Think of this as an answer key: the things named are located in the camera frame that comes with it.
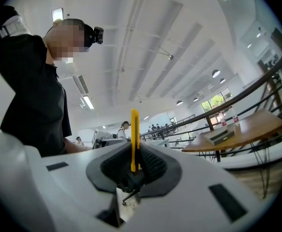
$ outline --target ceiling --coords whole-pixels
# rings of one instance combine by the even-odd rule
[[[88,118],[109,113],[110,107],[137,107],[139,101],[159,113],[159,100],[189,97],[209,84],[219,88],[231,79],[234,39],[220,0],[10,0],[32,34],[44,36],[52,25],[51,11],[62,7],[64,18],[79,18],[104,28],[104,42],[73,63],[57,62],[68,106],[81,112],[82,96],[71,78],[82,74],[94,110]],[[212,78],[214,69],[221,74]]]

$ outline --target wooden table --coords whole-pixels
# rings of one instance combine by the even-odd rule
[[[239,125],[231,124],[227,126],[229,130],[234,130],[235,135],[225,142],[212,145],[204,135],[210,131],[201,133],[195,140],[187,145],[183,152],[205,152],[216,151],[217,161],[220,161],[220,150],[235,148],[247,145],[255,141],[266,139],[282,130],[282,119],[273,115],[266,109],[261,109],[254,114],[244,118]]]

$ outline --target yellow handle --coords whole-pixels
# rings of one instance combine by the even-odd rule
[[[135,173],[135,151],[140,149],[140,116],[136,109],[131,111],[131,171]]]

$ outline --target metal railing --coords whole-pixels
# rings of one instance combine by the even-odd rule
[[[252,94],[254,91],[256,91],[259,87],[261,87],[263,84],[268,84],[269,80],[272,78],[272,76],[277,72],[281,70],[282,71],[282,57],[281,59],[275,64],[274,67],[272,67],[269,71],[267,71],[263,76],[261,76],[258,80],[254,81],[249,87],[247,87],[243,92],[241,92],[240,94],[238,94],[237,96],[235,96],[233,99],[223,103],[222,105],[208,111],[205,112],[204,114],[201,114],[197,117],[188,119],[186,121],[183,122],[178,122],[175,125],[170,125],[166,128],[162,128],[159,130],[154,130],[154,131],[150,131],[150,132],[146,132],[141,134],[141,138],[143,138],[144,141],[146,141],[146,139],[165,139],[166,137],[170,137],[170,136],[177,136],[177,135],[183,135],[183,134],[187,134],[187,133],[191,133],[191,132],[195,132],[195,131],[200,131],[200,130],[204,130],[204,129],[210,129],[211,131],[214,130],[214,126],[219,125],[219,123],[216,124],[212,124],[211,120],[210,120],[210,116],[217,114],[218,112],[222,111],[223,109],[226,109],[228,107],[230,107],[231,105],[239,102],[240,100],[242,100],[243,98],[247,97],[248,95]],[[278,94],[278,91],[282,89],[282,84],[279,85],[278,87],[276,87],[274,90],[272,90],[268,95],[266,95],[264,98],[263,96],[265,95],[265,90],[263,92],[262,98],[259,102],[257,102],[256,104],[250,106],[249,108],[245,109],[244,111],[238,113],[238,116],[250,111],[251,109],[256,108],[256,110],[259,108],[259,105],[262,104],[263,102],[267,102],[269,98],[271,98],[272,96],[274,96],[274,100],[272,101],[272,105],[270,106],[270,112],[275,112],[276,110],[282,110],[282,102],[277,102],[277,106],[275,108],[272,109],[273,103],[275,101],[275,97]],[[190,130],[190,131],[185,131],[185,132],[180,132],[180,133],[175,133],[175,134],[167,134],[167,132],[169,131],[174,131],[179,127],[194,123],[196,121],[199,121],[201,119],[206,119],[207,121],[207,126],[201,127],[201,128],[197,128],[195,130]],[[194,139],[188,139],[188,140],[176,140],[176,141],[170,141],[170,143],[181,143],[181,142],[191,142]],[[184,147],[171,147],[174,149],[181,149]],[[238,152],[243,152],[243,151],[248,151],[248,150],[257,150],[258,148],[261,148],[261,145],[256,145],[253,146],[251,148],[248,149],[241,149],[241,150],[237,150],[237,151],[232,151],[232,152],[223,152],[223,153],[218,153],[216,152],[216,156],[217,156],[217,161],[220,161],[220,155],[228,155],[228,154],[234,154],[234,153],[238,153]],[[203,154],[200,156],[214,156],[213,154]]]

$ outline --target bottle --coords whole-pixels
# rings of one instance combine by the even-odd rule
[[[226,122],[226,120],[224,119],[224,116],[223,116],[223,114],[222,114],[221,111],[219,112],[219,118],[220,118],[220,122],[221,122],[221,124],[222,124],[222,127],[226,126],[226,125],[227,125],[227,122]]]
[[[239,124],[239,119],[238,119],[237,113],[236,113],[236,111],[234,110],[233,106],[230,106],[230,114],[232,115],[233,122],[234,122],[236,125],[238,125],[238,124]]]

